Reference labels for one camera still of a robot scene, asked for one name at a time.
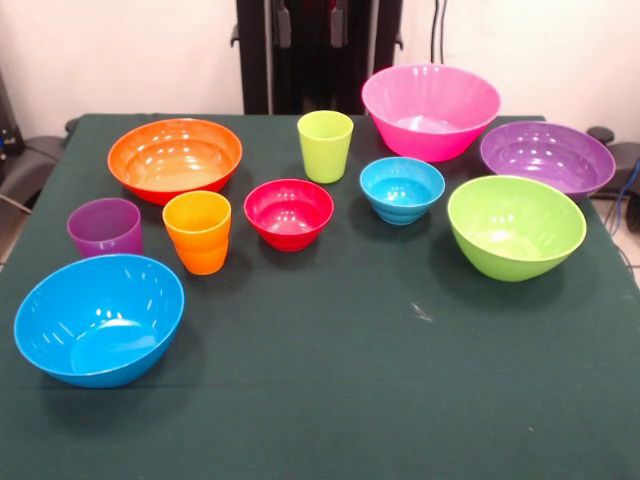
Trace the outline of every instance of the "bowl rim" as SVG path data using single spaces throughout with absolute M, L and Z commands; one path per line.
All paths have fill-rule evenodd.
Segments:
M 494 165 L 492 163 L 490 163 L 485 155 L 485 150 L 486 150 L 486 145 L 485 142 L 487 141 L 487 138 L 491 138 L 493 135 L 497 135 L 498 133 L 500 133 L 502 130 L 505 130 L 507 127 L 510 126 L 525 126 L 525 125 L 547 125 L 553 128 L 560 128 L 562 130 L 566 130 L 575 134 L 580 135 L 581 137 L 583 137 L 585 140 L 587 140 L 588 142 L 590 142 L 592 145 L 594 145 L 594 148 L 598 148 L 601 149 L 602 152 L 605 153 L 605 156 L 607 157 L 607 159 L 609 160 L 609 166 L 610 168 L 610 172 L 607 174 L 606 180 L 603 182 L 599 182 L 596 183 L 588 188 L 581 188 L 581 189 L 577 189 L 577 190 L 571 190 L 571 189 L 565 189 L 565 188 L 557 188 L 557 187 L 553 187 L 556 188 L 557 190 L 559 190 L 560 192 L 566 194 L 566 195 L 574 195 L 574 196 L 587 196 L 592 192 L 598 191 L 600 190 L 603 186 L 605 186 L 607 183 L 609 183 L 611 181 L 611 179 L 613 178 L 613 176 L 616 173 L 616 160 L 613 157 L 613 154 L 609 151 L 609 149 L 603 145 L 602 143 L 600 143 L 598 140 L 596 140 L 593 137 L 590 137 L 588 134 L 581 132 L 578 129 L 572 128 L 572 127 L 568 127 L 566 125 L 562 125 L 560 123 L 553 123 L 553 122 L 547 122 L 544 120 L 518 120 L 515 122 L 508 122 L 505 123 L 503 125 L 499 125 L 495 128 L 492 128 L 491 130 L 487 131 L 484 136 L 482 137 L 482 140 L 480 141 L 480 158 L 482 159 L 482 163 L 484 163 L 484 165 L 489 169 L 489 171 L 491 171 L 492 173 L 496 174 L 496 175 L 511 175 L 511 176 L 516 176 L 516 177 L 522 177 L 522 178 L 528 178 L 531 180 L 535 180 L 534 178 L 531 178 L 529 176 L 524 176 L 524 175 L 515 175 L 515 174 L 509 174 L 509 173 L 502 173 L 499 171 L 499 169 L 494 168 Z
M 171 223 L 169 223 L 167 221 L 166 215 L 167 215 L 167 210 L 169 208 L 169 205 L 171 205 L 172 203 L 175 203 L 179 199 L 184 198 L 185 195 L 202 195 L 202 194 L 204 194 L 206 196 L 219 197 L 225 202 L 225 204 L 227 205 L 227 214 L 224 216 L 224 218 L 222 220 L 220 220 L 218 223 L 216 223 L 212 227 L 208 227 L 208 228 L 205 228 L 203 230 L 184 230 L 182 228 L 175 227 L 173 224 L 171 224 Z M 165 227 L 171 228 L 171 230 L 174 230 L 176 232 L 180 232 L 180 233 L 185 234 L 185 235 L 201 235 L 203 233 L 213 232 L 213 231 L 219 229 L 221 225 L 224 225 L 225 223 L 227 223 L 229 218 L 231 217 L 231 210 L 232 210 L 231 202 L 229 201 L 229 199 L 227 197 L 225 197 L 221 193 L 211 192 L 209 190 L 189 190 L 189 191 L 182 192 L 182 193 L 176 195 L 171 200 L 169 200 L 167 203 L 165 203 L 165 205 L 162 207 L 162 223 L 165 225 Z
M 386 118 L 385 116 L 381 115 L 379 112 L 375 111 L 374 109 L 372 109 L 369 105 L 369 102 L 367 101 L 367 97 L 368 97 L 368 91 L 372 88 L 371 85 L 373 83 L 373 80 L 375 78 L 380 78 L 380 77 L 384 77 L 385 75 L 388 75 L 389 71 L 391 70 L 408 70 L 408 69 L 412 69 L 412 68 L 423 68 L 426 67 L 430 70 L 452 70 L 452 71 L 457 71 L 460 73 L 464 73 L 466 75 L 469 75 L 471 77 L 474 77 L 482 82 L 484 82 L 485 84 L 487 84 L 491 90 L 493 90 L 493 92 L 495 93 L 497 99 L 498 99 L 498 104 L 495 108 L 495 111 L 491 114 L 488 115 L 485 119 L 485 121 L 482 121 L 476 125 L 473 125 L 471 127 L 466 127 L 466 128 L 457 128 L 455 131 L 453 132 L 447 132 L 446 134 L 448 135 L 456 135 L 459 133 L 466 133 L 466 132 L 471 132 L 474 130 L 477 130 L 479 128 L 482 128 L 488 124 L 490 124 L 492 121 L 494 121 L 497 116 L 498 113 L 500 112 L 500 109 L 502 108 L 502 97 L 500 96 L 500 92 L 498 91 L 498 89 L 491 83 L 489 82 L 487 79 L 481 77 L 480 75 L 478 75 L 477 73 L 474 73 L 470 70 L 466 70 L 464 68 L 459 68 L 459 67 L 452 67 L 451 65 L 441 65 L 441 64 L 434 64 L 434 63 L 410 63 L 410 64 L 403 64 L 403 65 L 392 65 L 390 67 L 387 68 L 383 68 L 382 70 L 378 70 L 376 73 L 374 73 L 373 75 L 371 75 L 365 82 L 364 85 L 362 86 L 362 89 L 360 91 L 360 98 L 362 99 L 362 103 L 364 103 L 364 106 L 366 108 L 366 110 L 374 117 L 376 117 L 377 119 L 383 121 L 384 123 L 391 125 L 395 128 L 400 128 L 402 130 L 408 130 L 404 127 L 400 127 L 398 126 L 395 122 L 392 122 L 391 120 L 389 120 L 388 118 Z M 427 135 L 442 135 L 442 133 L 439 132 L 432 132 L 432 131 L 414 131 L 411 130 L 413 133 L 419 133 L 419 134 L 427 134 Z
M 442 181 L 442 188 L 440 189 L 440 191 L 438 192 L 437 195 L 434 195 L 433 198 L 427 202 L 421 202 L 421 203 L 413 203 L 411 205 L 397 205 L 395 203 L 391 203 L 388 202 L 386 200 L 374 197 L 373 195 L 371 195 L 367 189 L 364 187 L 363 184 L 363 180 L 362 177 L 365 175 L 365 173 L 367 172 L 367 170 L 372 167 L 375 164 L 381 164 L 381 163 L 387 163 L 389 161 L 398 161 L 398 160 L 402 160 L 402 161 L 406 161 L 407 163 L 414 163 L 414 164 L 419 164 L 420 168 L 426 168 L 428 171 L 430 171 L 431 173 L 435 173 L 436 177 L 439 178 Z M 402 155 L 399 156 L 392 156 L 392 157 L 383 157 L 383 158 L 379 158 L 377 160 L 374 160 L 373 162 L 369 163 L 368 165 L 366 165 L 361 171 L 360 171 L 360 176 L 359 176 L 359 183 L 360 183 L 360 190 L 362 190 L 362 193 L 365 194 L 365 196 L 370 199 L 370 200 L 374 200 L 378 203 L 381 203 L 383 205 L 388 205 L 388 206 L 392 206 L 394 208 L 398 208 L 398 209 L 416 209 L 416 208 L 420 208 L 420 207 L 428 207 L 429 205 L 433 205 L 435 202 L 437 202 L 440 197 L 442 197 L 442 195 L 444 194 L 446 188 L 447 188 L 447 182 L 444 178 L 444 175 L 442 175 L 442 173 L 440 172 L 440 170 L 438 170 L 436 167 L 434 167 L 433 165 L 431 165 L 428 162 L 425 162 L 423 160 L 417 159 L 417 158 L 413 158 L 413 157 L 405 157 Z
M 27 301 L 31 298 L 32 295 L 35 294 L 35 292 L 44 283 L 46 283 L 49 280 L 51 280 L 51 278 L 53 278 L 55 275 L 65 271 L 65 270 L 73 269 L 73 268 L 77 267 L 78 265 L 81 265 L 81 264 L 84 264 L 84 263 L 108 261 L 108 260 L 113 259 L 114 257 L 118 257 L 118 258 L 135 258 L 136 259 L 135 261 L 144 260 L 145 262 L 150 262 L 150 263 L 154 264 L 155 266 L 160 267 L 161 269 L 165 270 L 169 274 L 169 277 L 171 277 L 171 278 L 173 278 L 175 280 L 176 285 L 178 286 L 179 309 L 178 309 L 178 313 L 177 313 L 177 320 L 171 326 L 171 328 L 169 329 L 167 334 L 164 335 L 162 340 L 160 340 L 153 349 L 149 350 L 147 353 L 145 353 L 141 357 L 138 357 L 135 360 L 132 360 L 130 362 L 123 363 L 122 365 L 118 365 L 117 367 L 107 368 L 107 369 L 96 371 L 96 372 L 77 373 L 77 372 L 70 372 L 70 371 L 67 372 L 67 371 L 55 370 L 55 369 L 47 368 L 47 367 L 44 367 L 44 366 L 38 364 L 38 362 L 34 361 L 29 355 L 27 355 L 25 353 L 25 351 L 22 348 L 22 342 L 18 338 L 18 322 L 19 322 L 19 319 L 22 317 L 22 311 L 26 308 Z M 53 271 L 52 273 L 50 273 L 49 275 L 44 277 L 42 280 L 40 280 L 29 291 L 29 293 L 24 297 L 22 302 L 20 302 L 20 307 L 18 308 L 18 311 L 16 312 L 15 319 L 14 319 L 14 322 L 13 322 L 13 338 L 14 338 L 14 342 L 16 344 L 16 347 L 20 351 L 20 354 L 31 365 L 33 365 L 34 367 L 36 367 L 39 370 L 42 370 L 45 373 L 48 373 L 49 375 L 58 376 L 58 377 L 68 377 L 68 378 L 97 377 L 99 375 L 105 375 L 105 374 L 108 374 L 108 373 L 111 373 L 111 372 L 115 372 L 117 370 L 122 370 L 122 369 L 124 369 L 126 367 L 129 367 L 130 365 L 133 365 L 135 363 L 140 362 L 141 360 L 147 358 L 149 355 L 151 355 L 155 351 L 157 351 L 162 345 L 164 345 L 175 334 L 176 330 L 180 326 L 180 323 L 182 321 L 182 315 L 184 314 L 184 303 L 185 303 L 184 287 L 182 286 L 182 282 L 180 281 L 178 276 L 173 272 L 173 270 L 171 270 L 165 264 L 163 264 L 163 263 L 161 263 L 161 262 L 159 262 L 157 260 L 154 260 L 153 258 L 144 256 L 144 255 L 134 255 L 134 254 L 130 254 L 130 253 L 113 253 L 113 254 L 109 254 L 109 255 L 98 255 L 98 256 L 95 256 L 95 257 L 83 258 L 82 260 L 77 260 L 75 262 L 69 263 L 69 264 L 64 265 L 63 267 Z
M 190 123 L 199 123 L 199 124 L 203 124 L 203 125 L 207 125 L 209 127 L 213 126 L 214 128 L 218 128 L 220 130 L 225 130 L 228 133 L 231 134 L 231 138 L 233 139 L 233 142 L 236 144 L 236 146 L 238 147 L 238 157 L 235 158 L 233 160 L 233 164 L 231 165 L 231 168 L 224 173 L 224 175 L 220 175 L 218 178 L 216 178 L 213 181 L 209 181 L 207 183 L 203 183 L 201 185 L 198 185 L 194 188 L 190 188 L 187 190 L 184 189 L 180 189 L 180 190 L 150 190 L 148 188 L 143 188 L 143 187 L 139 187 L 137 185 L 134 185 L 132 183 L 129 183 L 127 181 L 125 181 L 123 178 L 121 178 L 119 175 L 116 174 L 114 165 L 113 165 L 113 152 L 116 149 L 116 147 L 118 147 L 122 142 L 124 142 L 127 138 L 129 138 L 132 135 L 135 135 L 136 133 L 139 133 L 142 129 L 154 126 L 154 125 L 161 125 L 161 124 L 167 124 L 167 123 L 172 123 L 172 122 L 190 122 Z M 147 122 L 144 123 L 142 125 L 138 125 L 137 127 L 126 131 L 124 134 L 120 135 L 120 137 L 118 137 L 118 139 L 113 143 L 113 145 L 111 145 L 111 147 L 109 148 L 109 153 L 107 153 L 107 168 L 109 169 L 109 172 L 111 173 L 111 175 L 118 181 L 120 182 L 122 185 L 130 188 L 130 189 L 135 189 L 135 190 L 140 190 L 143 192 L 149 192 L 149 193 L 163 193 L 163 194 L 172 194 L 172 193 L 185 193 L 185 192 L 190 192 L 192 190 L 201 190 L 209 185 L 212 185 L 216 182 L 219 182 L 220 180 L 222 180 L 223 178 L 233 174 L 233 172 L 235 172 L 235 170 L 238 168 L 238 165 L 240 165 L 240 160 L 242 160 L 242 155 L 243 155 L 243 148 L 242 148 L 242 142 L 240 141 L 240 138 L 238 138 L 238 136 L 229 128 L 225 127 L 224 125 L 221 125 L 219 123 L 213 122 L 211 120 L 205 120 L 202 118 L 195 118 L 195 117 L 171 117 L 171 118 L 165 118 L 162 120 L 155 120 L 153 122 Z
M 324 195 L 326 198 L 329 199 L 329 203 L 331 205 L 331 210 L 329 211 L 329 215 L 327 215 L 327 218 L 318 226 L 312 228 L 310 231 L 308 232 L 301 232 L 301 233 L 278 233 L 278 232 L 271 232 L 267 229 L 265 229 L 262 225 L 258 224 L 252 217 L 252 215 L 249 215 L 249 209 L 248 209 L 248 202 L 249 199 L 254 196 L 259 190 L 262 190 L 263 188 L 269 186 L 269 185 L 277 185 L 280 183 L 298 183 L 298 184 L 306 184 L 306 185 L 311 185 L 313 187 L 314 190 L 317 190 L 319 192 L 322 192 L 322 195 Z M 331 196 L 331 194 L 323 187 L 321 187 L 320 185 L 317 185 L 313 182 L 310 182 L 308 180 L 303 180 L 301 178 L 278 178 L 275 180 L 270 180 L 268 182 L 265 183 L 261 183 L 260 185 L 254 187 L 245 197 L 244 199 L 244 203 L 243 203 L 243 210 L 244 210 L 244 216 L 247 218 L 247 220 L 249 221 L 249 223 L 251 224 L 251 226 L 253 226 L 256 230 L 258 230 L 259 232 L 266 232 L 269 235 L 273 235 L 273 236 L 278 236 L 278 237 L 282 237 L 282 238 L 287 238 L 287 237 L 298 237 L 301 235 L 309 235 L 310 233 L 314 233 L 314 232 L 319 232 L 322 229 L 324 229 L 324 227 L 327 226 L 327 224 L 331 221 L 331 218 L 333 217 L 333 213 L 335 211 L 335 202 L 333 201 L 333 197 Z
M 562 253 L 559 253 L 557 255 L 548 256 L 548 257 L 544 257 L 544 258 L 530 259 L 530 258 L 521 258 L 521 257 L 517 257 L 517 256 L 512 256 L 512 255 L 497 254 L 496 252 L 493 252 L 493 251 L 488 250 L 486 248 L 480 247 L 475 241 L 470 239 L 460 229 L 458 222 L 456 222 L 453 219 L 453 217 L 451 215 L 451 204 L 455 200 L 456 196 L 459 195 L 459 192 L 464 190 L 465 188 L 468 188 L 469 186 L 474 185 L 476 183 L 495 181 L 495 179 L 512 180 L 514 182 L 531 183 L 531 184 L 537 185 L 538 187 L 542 188 L 543 190 L 548 191 L 549 193 L 551 193 L 553 195 L 556 195 L 556 196 L 558 196 L 560 198 L 563 198 L 563 200 L 567 204 L 569 204 L 569 208 L 574 213 L 576 213 L 578 218 L 580 219 L 580 227 L 581 227 L 580 235 L 579 235 L 579 239 L 575 242 L 575 245 L 570 247 L 570 248 L 565 249 Z M 557 188 L 554 188 L 554 187 L 552 187 L 550 185 L 547 185 L 546 183 L 540 182 L 538 180 L 533 180 L 531 178 L 518 177 L 516 175 L 484 175 L 482 177 L 476 177 L 476 178 L 473 178 L 471 180 L 468 180 L 468 181 L 462 183 L 449 196 L 449 200 L 447 201 L 447 217 L 449 217 L 449 223 L 451 224 L 451 227 L 456 231 L 456 233 L 458 233 L 458 235 L 460 235 L 462 238 L 464 238 L 467 242 L 469 242 L 471 245 L 473 245 L 478 250 L 481 250 L 481 251 L 483 251 L 485 253 L 488 253 L 488 254 L 493 255 L 495 257 L 498 257 L 498 258 L 503 258 L 505 260 L 513 260 L 513 261 L 516 261 L 516 262 L 523 262 L 523 263 L 540 263 L 540 262 L 548 262 L 548 261 L 559 260 L 559 259 L 565 258 L 566 256 L 568 256 L 571 253 L 573 253 L 574 251 L 576 251 L 578 249 L 578 247 L 580 247 L 580 245 L 582 245 L 582 242 L 584 242 L 584 239 L 587 236 L 587 220 L 585 219 L 584 213 L 582 213 L 582 210 L 580 210 L 580 207 L 578 207 L 578 205 L 576 205 L 576 203 L 573 200 L 571 200 L 571 198 L 569 198 L 566 194 L 562 193 Z

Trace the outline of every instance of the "bowl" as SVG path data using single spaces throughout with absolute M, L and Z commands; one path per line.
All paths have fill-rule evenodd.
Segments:
M 551 270 L 582 243 L 587 224 L 565 194 L 528 178 L 479 177 L 449 197 L 460 249 L 488 277 L 518 282 Z
M 432 165 L 408 157 L 387 157 L 360 173 L 360 188 L 387 223 L 409 225 L 444 193 L 444 177 Z
M 487 132 L 480 155 L 489 170 L 539 180 L 574 200 L 611 180 L 611 152 L 586 133 L 546 122 L 514 122 Z
M 149 370 L 182 317 L 175 274 L 147 257 L 113 254 L 71 263 L 23 300 L 14 323 L 20 353 L 79 387 L 109 388 Z
M 444 65 L 397 65 L 370 77 L 362 101 L 398 155 L 444 162 L 498 115 L 500 95 L 481 77 Z
M 308 247 L 329 223 L 333 209 L 333 199 L 324 188 L 294 178 L 263 183 L 244 202 L 251 226 L 282 252 Z
M 217 192 L 238 168 L 242 144 L 217 123 L 177 118 L 148 123 L 111 147 L 111 174 L 140 198 L 165 205 L 192 190 Z

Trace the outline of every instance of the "lime green cup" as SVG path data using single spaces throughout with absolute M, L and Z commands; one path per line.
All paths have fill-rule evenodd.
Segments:
M 332 110 L 317 110 L 298 120 L 304 172 L 316 183 L 337 182 L 344 175 L 353 121 Z
M 565 194 L 536 180 L 495 175 L 449 197 L 449 221 L 469 261 L 488 277 L 519 282 L 562 263 L 582 244 L 587 223 Z

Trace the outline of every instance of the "green bowl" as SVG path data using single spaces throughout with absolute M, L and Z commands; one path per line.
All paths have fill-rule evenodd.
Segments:
M 569 197 L 522 177 L 468 181 L 451 194 L 447 212 L 469 261 L 488 277 L 505 282 L 548 272 L 587 234 L 584 215 Z

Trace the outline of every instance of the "blue bowl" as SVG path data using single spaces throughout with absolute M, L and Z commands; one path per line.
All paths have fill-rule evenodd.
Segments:
M 79 387 L 129 383 L 173 339 L 184 290 L 163 264 L 139 255 L 104 255 L 52 273 L 23 300 L 16 345 L 33 365 Z
M 444 177 L 422 160 L 387 157 L 362 170 L 360 188 L 385 222 L 409 225 L 442 196 Z

